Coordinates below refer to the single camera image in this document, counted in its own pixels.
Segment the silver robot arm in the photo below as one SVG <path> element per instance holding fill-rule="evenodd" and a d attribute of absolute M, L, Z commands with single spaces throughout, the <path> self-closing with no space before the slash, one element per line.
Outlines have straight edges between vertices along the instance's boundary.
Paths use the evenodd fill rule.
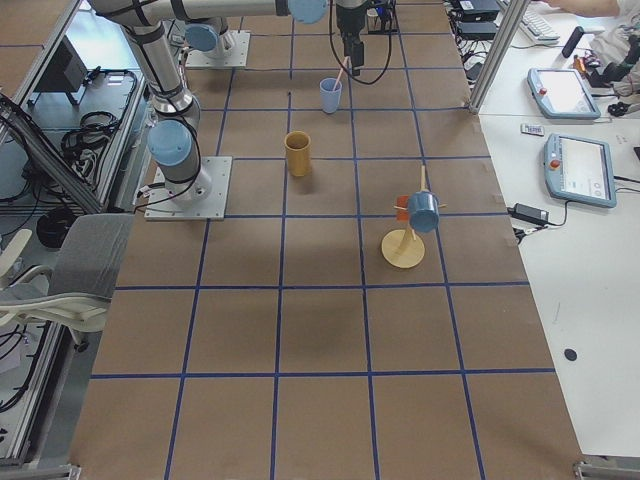
<path fill-rule="evenodd" d="M 196 125 L 200 107 L 181 79 L 168 46 L 163 22 L 209 23 L 228 17 L 288 16 L 311 24 L 324 14 L 335 13 L 336 25 L 344 44 L 344 54 L 351 60 L 352 71 L 364 64 L 364 44 L 360 32 L 366 23 L 370 1 L 92 1 L 96 14 L 119 25 L 152 93 L 152 105 L 164 120 L 182 117 Z"/>
<path fill-rule="evenodd" d="M 226 29 L 220 29 L 211 23 L 182 22 L 173 20 L 169 24 L 167 37 L 176 47 L 199 51 L 211 58 L 224 58 L 231 54 L 234 43 L 225 35 Z"/>

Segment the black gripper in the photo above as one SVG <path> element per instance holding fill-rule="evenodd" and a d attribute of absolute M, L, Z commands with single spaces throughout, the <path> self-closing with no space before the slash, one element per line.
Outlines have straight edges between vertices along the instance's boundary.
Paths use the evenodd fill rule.
<path fill-rule="evenodd" d="M 368 2 L 365 0 L 337 0 L 337 27 L 343 42 L 344 55 L 351 61 L 351 74 L 359 76 L 364 65 L 364 43 L 360 33 L 366 24 Z"/>

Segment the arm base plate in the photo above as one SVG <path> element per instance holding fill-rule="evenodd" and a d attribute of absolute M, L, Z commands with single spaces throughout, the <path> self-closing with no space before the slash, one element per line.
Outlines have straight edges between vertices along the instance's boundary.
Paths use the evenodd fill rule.
<path fill-rule="evenodd" d="M 186 66 L 191 69 L 245 68 L 251 34 L 227 30 L 218 34 L 209 25 L 190 25 L 185 33 L 189 48 Z"/>
<path fill-rule="evenodd" d="M 145 208 L 149 221 L 223 220 L 232 170 L 231 156 L 206 156 L 195 183 L 182 195 L 177 185 L 153 189 Z"/>

